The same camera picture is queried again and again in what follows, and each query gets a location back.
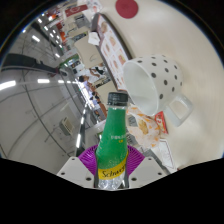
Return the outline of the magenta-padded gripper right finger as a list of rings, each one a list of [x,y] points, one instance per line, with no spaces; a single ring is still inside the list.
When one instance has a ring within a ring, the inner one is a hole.
[[[128,147],[125,187],[140,188],[166,176],[159,164],[152,157],[145,157],[136,148]]]

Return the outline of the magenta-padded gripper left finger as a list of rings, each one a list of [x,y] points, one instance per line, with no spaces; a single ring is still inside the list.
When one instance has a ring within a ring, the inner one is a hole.
[[[84,150],[78,157],[70,157],[57,175],[84,188],[96,188],[97,160],[95,151],[97,146]]]

